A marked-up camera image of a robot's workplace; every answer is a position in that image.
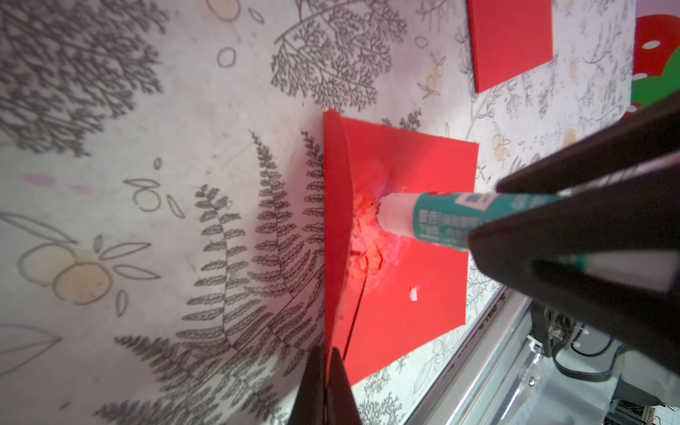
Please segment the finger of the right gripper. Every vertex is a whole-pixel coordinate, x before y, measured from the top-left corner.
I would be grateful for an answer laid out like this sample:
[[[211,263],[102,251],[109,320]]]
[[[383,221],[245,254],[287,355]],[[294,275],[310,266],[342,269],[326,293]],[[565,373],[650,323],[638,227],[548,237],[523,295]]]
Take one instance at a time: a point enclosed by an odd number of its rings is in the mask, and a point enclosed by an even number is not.
[[[679,92],[508,175],[498,193],[553,194],[679,150]]]
[[[679,368],[679,169],[657,169],[493,221],[480,271]]]

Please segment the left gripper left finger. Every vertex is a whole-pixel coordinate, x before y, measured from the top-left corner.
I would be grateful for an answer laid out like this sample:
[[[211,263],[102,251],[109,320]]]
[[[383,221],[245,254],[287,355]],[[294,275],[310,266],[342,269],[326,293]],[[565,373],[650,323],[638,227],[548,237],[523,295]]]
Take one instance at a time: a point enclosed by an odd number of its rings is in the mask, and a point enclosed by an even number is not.
[[[322,425],[325,408],[325,357],[318,345],[309,352],[288,425]]]

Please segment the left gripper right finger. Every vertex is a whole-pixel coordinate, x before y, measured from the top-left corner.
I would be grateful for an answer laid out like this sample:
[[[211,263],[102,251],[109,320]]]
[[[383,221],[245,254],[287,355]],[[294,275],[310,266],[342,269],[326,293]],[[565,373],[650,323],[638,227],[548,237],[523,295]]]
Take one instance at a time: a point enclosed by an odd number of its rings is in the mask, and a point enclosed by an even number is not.
[[[338,348],[333,348],[330,352],[326,384],[326,423],[329,425],[362,424]]]

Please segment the white green glue stick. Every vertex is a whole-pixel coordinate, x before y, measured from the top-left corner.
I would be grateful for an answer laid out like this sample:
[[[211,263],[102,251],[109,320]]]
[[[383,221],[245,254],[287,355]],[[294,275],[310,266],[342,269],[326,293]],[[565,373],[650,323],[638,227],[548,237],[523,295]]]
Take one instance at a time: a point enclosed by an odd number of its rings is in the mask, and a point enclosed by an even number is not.
[[[376,219],[394,235],[468,251],[472,230],[560,199],[548,194],[392,193],[380,200]],[[660,293],[670,291],[679,277],[675,250],[572,254],[552,261],[588,276]]]

